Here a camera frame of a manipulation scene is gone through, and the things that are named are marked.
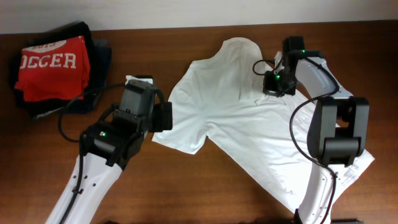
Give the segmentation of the white t-shirt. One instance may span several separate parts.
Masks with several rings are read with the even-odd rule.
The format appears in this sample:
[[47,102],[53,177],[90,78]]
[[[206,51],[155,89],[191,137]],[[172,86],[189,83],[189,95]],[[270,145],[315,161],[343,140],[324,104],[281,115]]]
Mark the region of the white t-shirt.
[[173,128],[153,141],[195,154],[207,139],[237,162],[261,187],[294,211],[301,204],[312,163],[307,132],[315,107],[304,106],[293,125],[292,112],[306,98],[275,97],[262,91],[262,54],[253,41],[235,37],[211,58],[193,61],[173,88]]

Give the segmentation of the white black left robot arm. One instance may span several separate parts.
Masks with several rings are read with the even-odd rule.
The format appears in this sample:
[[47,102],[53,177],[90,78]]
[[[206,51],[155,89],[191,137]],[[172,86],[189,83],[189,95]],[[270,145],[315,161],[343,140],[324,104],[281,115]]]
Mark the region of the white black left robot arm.
[[47,223],[89,223],[147,134],[172,129],[172,104],[152,76],[128,75],[120,86],[120,103],[80,134],[76,164]]

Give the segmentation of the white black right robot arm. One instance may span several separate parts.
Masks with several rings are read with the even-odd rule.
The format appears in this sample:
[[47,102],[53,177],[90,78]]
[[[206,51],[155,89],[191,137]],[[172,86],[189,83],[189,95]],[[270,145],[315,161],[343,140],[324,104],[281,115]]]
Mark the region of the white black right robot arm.
[[302,36],[284,39],[280,59],[273,60],[273,64],[274,68],[264,74],[264,94],[295,95],[300,83],[310,95],[292,112],[290,126],[300,109],[315,104],[307,133],[308,151],[300,151],[312,162],[312,171],[293,222],[331,223],[331,209],[341,190],[343,170],[364,152],[369,101],[343,88],[327,67],[323,54],[305,49]]

